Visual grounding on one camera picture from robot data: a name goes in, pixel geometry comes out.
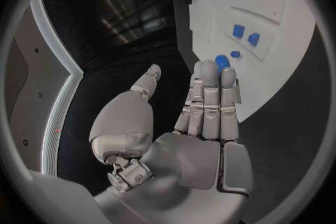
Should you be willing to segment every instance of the screw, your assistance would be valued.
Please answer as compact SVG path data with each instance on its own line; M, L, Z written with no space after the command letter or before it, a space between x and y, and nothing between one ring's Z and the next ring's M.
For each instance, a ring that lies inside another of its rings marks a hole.
M142 179L143 179L143 176L142 176L142 175L136 175L135 180L136 180L137 183L141 182Z

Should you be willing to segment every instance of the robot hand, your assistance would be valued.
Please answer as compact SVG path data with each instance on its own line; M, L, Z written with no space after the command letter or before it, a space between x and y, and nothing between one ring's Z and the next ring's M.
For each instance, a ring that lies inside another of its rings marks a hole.
M195 64L175 130L153 143L153 112L147 100L161 75L157 65L103 108L90 141L95 156L115 168L108 174L112 187L96 196L109 219L239 221L252 191L252 168L246 148L237 141L235 70L229 66L219 70L210 60Z

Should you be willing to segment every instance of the white board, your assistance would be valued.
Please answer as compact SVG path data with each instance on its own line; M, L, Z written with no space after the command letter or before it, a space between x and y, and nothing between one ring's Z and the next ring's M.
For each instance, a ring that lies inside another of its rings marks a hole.
M192 0L189 6L193 51L200 60L227 55L240 82L244 121L286 83L304 57L315 28L315 17L304 0ZM234 24L244 36L232 35ZM248 42L260 34L256 47ZM231 58L238 50L240 58Z

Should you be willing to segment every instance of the blue object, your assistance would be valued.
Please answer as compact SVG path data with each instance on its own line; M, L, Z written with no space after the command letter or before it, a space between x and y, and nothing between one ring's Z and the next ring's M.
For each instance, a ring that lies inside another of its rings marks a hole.
M240 52L239 51L232 51L230 55L233 58L239 58L240 57Z
M260 38L260 35L254 32L253 34L249 35L248 42L256 46L258 44L259 38Z
M226 67L230 67L230 62L225 55L218 55L214 60L218 65L218 72L221 73Z
M242 38L242 36L244 35L244 30L245 27L243 27L243 25L235 24L234 32L232 34L237 38Z

